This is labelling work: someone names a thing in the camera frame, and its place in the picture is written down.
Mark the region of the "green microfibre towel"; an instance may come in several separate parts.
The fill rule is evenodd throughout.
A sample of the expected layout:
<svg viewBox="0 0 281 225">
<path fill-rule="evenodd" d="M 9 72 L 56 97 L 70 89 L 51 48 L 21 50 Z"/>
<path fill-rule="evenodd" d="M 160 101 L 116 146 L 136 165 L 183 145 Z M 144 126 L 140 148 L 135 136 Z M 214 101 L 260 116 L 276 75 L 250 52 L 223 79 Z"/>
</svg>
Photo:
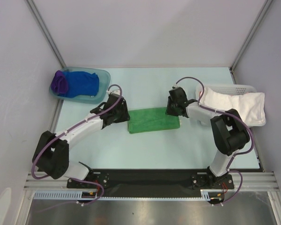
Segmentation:
<svg viewBox="0 0 281 225">
<path fill-rule="evenodd" d="M 180 128 L 179 117 L 166 114 L 166 107 L 129 111 L 128 132 L 130 134 Z"/>
</svg>

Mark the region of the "blue towel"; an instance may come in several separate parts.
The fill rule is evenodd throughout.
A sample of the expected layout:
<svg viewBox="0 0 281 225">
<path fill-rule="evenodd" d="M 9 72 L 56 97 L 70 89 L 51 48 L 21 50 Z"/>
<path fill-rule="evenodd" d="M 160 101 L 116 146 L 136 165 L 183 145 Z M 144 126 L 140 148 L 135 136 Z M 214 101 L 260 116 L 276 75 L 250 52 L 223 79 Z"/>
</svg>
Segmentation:
<svg viewBox="0 0 281 225">
<path fill-rule="evenodd" d="M 62 71 L 68 82 L 68 92 L 57 94 L 66 98 L 77 96 L 96 96 L 99 92 L 99 77 L 96 73 L 85 71 Z"/>
</svg>

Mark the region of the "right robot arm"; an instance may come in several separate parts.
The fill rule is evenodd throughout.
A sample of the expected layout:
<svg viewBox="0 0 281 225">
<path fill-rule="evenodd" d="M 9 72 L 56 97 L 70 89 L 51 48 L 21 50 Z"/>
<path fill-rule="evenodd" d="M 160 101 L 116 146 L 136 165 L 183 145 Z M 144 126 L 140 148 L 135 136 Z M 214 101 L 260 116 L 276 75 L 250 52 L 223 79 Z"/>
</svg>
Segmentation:
<svg viewBox="0 0 281 225">
<path fill-rule="evenodd" d="M 169 91 L 166 114 L 195 119 L 211 127 L 217 153 L 208 167 L 210 174 L 207 175 L 206 182 L 209 187 L 218 188 L 223 183 L 223 176 L 228 173 L 233 158 L 250 141 L 248 129 L 238 111 L 207 110 L 198 100 L 187 99 L 184 89 L 177 86 Z"/>
</svg>

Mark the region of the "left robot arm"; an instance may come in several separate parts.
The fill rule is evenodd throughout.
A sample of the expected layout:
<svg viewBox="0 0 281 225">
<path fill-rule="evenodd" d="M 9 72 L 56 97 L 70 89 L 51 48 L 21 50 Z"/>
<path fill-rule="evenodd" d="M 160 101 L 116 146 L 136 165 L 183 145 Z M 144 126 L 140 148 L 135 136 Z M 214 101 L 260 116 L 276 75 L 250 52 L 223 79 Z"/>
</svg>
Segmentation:
<svg viewBox="0 0 281 225">
<path fill-rule="evenodd" d="M 36 180 L 67 177 L 77 180 L 84 188 L 90 187 L 94 182 L 92 170 L 82 162 L 71 161 L 70 150 L 92 133 L 129 120 L 126 100 L 112 93 L 106 102 L 91 110 L 86 118 L 72 127 L 59 133 L 43 132 L 32 159 L 32 177 Z"/>
</svg>

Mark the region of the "white plastic basket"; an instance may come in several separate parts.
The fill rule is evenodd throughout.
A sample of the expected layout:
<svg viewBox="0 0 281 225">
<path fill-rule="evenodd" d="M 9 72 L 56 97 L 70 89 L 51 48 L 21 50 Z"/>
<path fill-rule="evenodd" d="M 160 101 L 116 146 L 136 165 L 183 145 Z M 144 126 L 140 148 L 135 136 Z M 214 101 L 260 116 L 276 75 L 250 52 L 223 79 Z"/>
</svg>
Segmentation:
<svg viewBox="0 0 281 225">
<path fill-rule="evenodd" d="M 257 92 L 254 87 L 249 85 L 205 84 L 204 88 L 202 88 L 201 85 L 196 87 L 195 96 L 197 99 L 199 99 L 199 91 L 204 91 L 206 87 L 210 87 L 215 92 L 228 95 L 242 95 L 248 92 Z"/>
</svg>

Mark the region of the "purple towel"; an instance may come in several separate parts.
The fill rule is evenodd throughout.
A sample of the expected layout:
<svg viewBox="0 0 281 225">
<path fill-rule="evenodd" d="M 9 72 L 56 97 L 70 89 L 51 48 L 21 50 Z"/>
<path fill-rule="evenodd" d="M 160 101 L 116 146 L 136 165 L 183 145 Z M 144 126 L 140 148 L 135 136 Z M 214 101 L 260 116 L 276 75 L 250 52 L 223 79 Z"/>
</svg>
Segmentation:
<svg viewBox="0 0 281 225">
<path fill-rule="evenodd" d="M 58 95 L 68 92 L 68 82 L 62 71 L 58 70 L 55 72 L 51 82 L 51 90 Z"/>
</svg>

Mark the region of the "white towel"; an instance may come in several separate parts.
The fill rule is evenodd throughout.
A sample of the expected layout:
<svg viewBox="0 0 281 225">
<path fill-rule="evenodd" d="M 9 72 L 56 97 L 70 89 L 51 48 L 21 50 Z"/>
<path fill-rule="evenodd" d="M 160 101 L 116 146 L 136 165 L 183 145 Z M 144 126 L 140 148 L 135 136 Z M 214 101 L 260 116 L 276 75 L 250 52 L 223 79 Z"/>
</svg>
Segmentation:
<svg viewBox="0 0 281 225">
<path fill-rule="evenodd" d="M 204 106 L 220 111 L 237 110 L 243 122 L 249 127 L 260 127 L 266 124 L 265 93 L 248 92 L 242 95 L 228 95 L 206 87 L 204 91 L 199 91 L 199 97 L 202 97 L 200 102 Z"/>
</svg>

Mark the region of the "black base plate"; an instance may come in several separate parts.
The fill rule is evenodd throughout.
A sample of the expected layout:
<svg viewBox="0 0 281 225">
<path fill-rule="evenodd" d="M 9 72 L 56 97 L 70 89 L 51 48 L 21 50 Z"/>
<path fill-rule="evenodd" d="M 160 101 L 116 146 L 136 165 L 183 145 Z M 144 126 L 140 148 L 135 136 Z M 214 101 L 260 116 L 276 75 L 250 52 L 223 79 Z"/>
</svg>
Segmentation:
<svg viewBox="0 0 281 225">
<path fill-rule="evenodd" d="M 100 184 L 104 197 L 114 198 L 192 198 L 202 190 L 234 189 L 230 174 L 216 178 L 207 169 L 94 169 L 86 181 L 68 179 L 67 188 L 86 190 Z"/>
</svg>

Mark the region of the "aluminium frame rail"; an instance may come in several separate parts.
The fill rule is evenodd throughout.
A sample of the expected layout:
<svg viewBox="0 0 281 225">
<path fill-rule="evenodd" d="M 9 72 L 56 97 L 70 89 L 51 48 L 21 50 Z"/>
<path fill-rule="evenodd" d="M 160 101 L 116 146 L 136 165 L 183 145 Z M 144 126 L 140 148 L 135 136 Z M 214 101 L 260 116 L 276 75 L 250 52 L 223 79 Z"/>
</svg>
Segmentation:
<svg viewBox="0 0 281 225">
<path fill-rule="evenodd" d="M 238 188 L 242 180 L 241 191 L 279 191 L 278 183 L 273 172 L 242 172 L 242 178 L 236 172 L 233 172 L 232 179 L 235 188 Z M 68 178 L 61 177 L 54 180 L 47 177 L 36 180 L 29 173 L 24 185 L 25 189 L 30 190 L 65 190 Z"/>
</svg>

